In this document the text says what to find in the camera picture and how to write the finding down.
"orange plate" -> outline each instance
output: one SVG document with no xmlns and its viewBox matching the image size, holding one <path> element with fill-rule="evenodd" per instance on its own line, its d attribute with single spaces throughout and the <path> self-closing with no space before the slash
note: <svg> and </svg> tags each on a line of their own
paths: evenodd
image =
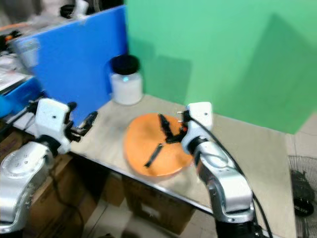
<svg viewBox="0 0 317 238">
<path fill-rule="evenodd" d="M 177 119 L 165 116 L 170 122 L 174 135 L 179 133 Z M 150 159 L 159 143 L 165 141 L 156 113 L 146 114 L 134 119 L 129 125 L 124 138 L 124 152 L 131 167 L 146 176 L 171 175 L 185 166 L 189 166 L 192 156 L 184 153 L 180 143 L 166 144 L 149 168 L 144 164 Z"/>
</svg>

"electric fan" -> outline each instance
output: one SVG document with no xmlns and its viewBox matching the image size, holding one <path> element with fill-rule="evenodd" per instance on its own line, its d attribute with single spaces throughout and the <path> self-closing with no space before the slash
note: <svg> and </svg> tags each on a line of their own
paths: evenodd
<svg viewBox="0 0 317 238">
<path fill-rule="evenodd" d="M 317 238 L 317 159 L 289 156 L 298 238 Z"/>
</svg>

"black lid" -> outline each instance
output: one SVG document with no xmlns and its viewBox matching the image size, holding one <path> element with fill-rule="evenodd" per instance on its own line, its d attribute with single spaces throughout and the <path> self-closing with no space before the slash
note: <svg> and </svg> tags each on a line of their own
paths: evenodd
<svg viewBox="0 0 317 238">
<path fill-rule="evenodd" d="M 121 75 L 129 75 L 136 73 L 139 68 L 139 60 L 135 56 L 121 55 L 111 59 L 111 67 L 113 72 Z"/>
</svg>

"green screen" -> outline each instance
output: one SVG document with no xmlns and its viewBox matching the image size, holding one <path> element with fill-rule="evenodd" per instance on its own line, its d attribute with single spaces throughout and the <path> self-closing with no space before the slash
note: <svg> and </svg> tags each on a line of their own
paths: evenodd
<svg viewBox="0 0 317 238">
<path fill-rule="evenodd" d="M 317 106 L 317 2 L 128 0 L 145 92 L 295 133 Z"/>
</svg>

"white jar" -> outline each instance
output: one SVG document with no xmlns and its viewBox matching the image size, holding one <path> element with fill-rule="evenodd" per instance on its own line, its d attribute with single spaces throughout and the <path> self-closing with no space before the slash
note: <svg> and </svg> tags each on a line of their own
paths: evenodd
<svg viewBox="0 0 317 238">
<path fill-rule="evenodd" d="M 130 55 L 117 56 L 111 60 L 112 98 L 119 104 L 132 105 L 142 99 L 142 77 L 139 61 Z"/>
</svg>

